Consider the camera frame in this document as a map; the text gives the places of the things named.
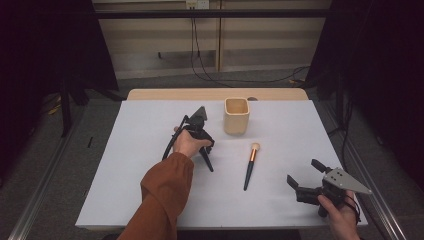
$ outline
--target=orange sleeve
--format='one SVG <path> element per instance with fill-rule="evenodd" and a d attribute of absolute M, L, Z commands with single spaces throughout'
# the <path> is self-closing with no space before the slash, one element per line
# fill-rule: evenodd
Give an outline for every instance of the orange sleeve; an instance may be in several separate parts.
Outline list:
<path fill-rule="evenodd" d="M 177 239 L 177 217 L 190 193 L 193 162 L 172 153 L 157 163 L 141 180 L 142 203 L 119 236 L 127 239 Z"/>

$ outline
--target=pencil holder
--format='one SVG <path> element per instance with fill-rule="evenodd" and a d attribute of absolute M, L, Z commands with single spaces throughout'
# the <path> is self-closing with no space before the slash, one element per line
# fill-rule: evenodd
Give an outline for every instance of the pencil holder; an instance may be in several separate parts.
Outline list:
<path fill-rule="evenodd" d="M 249 102 L 246 98 L 225 99 L 224 131 L 231 135 L 242 135 L 249 123 Z"/>

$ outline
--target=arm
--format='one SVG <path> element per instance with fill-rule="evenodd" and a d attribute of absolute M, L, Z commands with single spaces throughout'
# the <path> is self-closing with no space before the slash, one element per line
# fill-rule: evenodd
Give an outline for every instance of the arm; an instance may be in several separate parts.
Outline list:
<path fill-rule="evenodd" d="M 346 194 L 353 198 L 352 191 L 346 191 Z M 356 215 L 352 209 L 346 205 L 342 205 L 337 209 L 324 195 L 319 195 L 318 201 L 328 212 L 331 232 L 336 240 L 360 239 L 356 231 Z M 348 197 L 346 197 L 346 202 L 355 206 L 353 200 Z"/>
<path fill-rule="evenodd" d="M 177 217 L 188 199 L 194 164 L 190 160 L 208 140 L 193 139 L 184 130 L 167 159 L 157 163 L 141 181 L 142 204 L 119 240 L 177 239 Z"/>

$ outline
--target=table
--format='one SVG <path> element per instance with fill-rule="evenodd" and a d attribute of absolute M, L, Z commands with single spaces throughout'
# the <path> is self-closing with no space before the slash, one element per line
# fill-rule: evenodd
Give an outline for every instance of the table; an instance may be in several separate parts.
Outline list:
<path fill-rule="evenodd" d="M 250 102 L 248 131 L 241 137 L 226 135 L 220 126 L 223 99 L 229 96 L 259 100 Z M 290 174 L 304 187 L 320 186 L 323 175 L 310 165 L 312 158 L 340 167 L 303 90 L 137 89 L 128 99 L 121 106 L 76 226 L 91 230 L 124 227 L 141 202 L 141 178 L 161 159 L 170 140 L 171 124 L 178 125 L 183 112 L 192 114 L 200 104 L 208 114 L 205 130 L 216 141 L 209 156 L 215 171 L 211 173 L 200 156 L 192 158 L 193 184 L 178 219 L 179 229 L 326 225 L 317 215 L 317 206 L 297 203 L 294 190 L 285 182 Z M 249 188 L 243 191 L 250 144 L 256 141 L 261 150 Z M 366 219 L 362 217 L 360 224 L 366 225 Z"/>

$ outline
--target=wall outlet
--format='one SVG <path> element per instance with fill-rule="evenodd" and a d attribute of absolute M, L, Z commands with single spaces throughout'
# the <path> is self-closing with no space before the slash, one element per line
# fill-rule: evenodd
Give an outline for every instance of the wall outlet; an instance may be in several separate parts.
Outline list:
<path fill-rule="evenodd" d="M 209 0 L 186 0 L 187 9 L 209 9 Z"/>
<path fill-rule="evenodd" d="M 209 0 L 197 0 L 196 9 L 209 9 Z"/>
<path fill-rule="evenodd" d="M 197 0 L 186 0 L 186 9 L 197 9 Z"/>

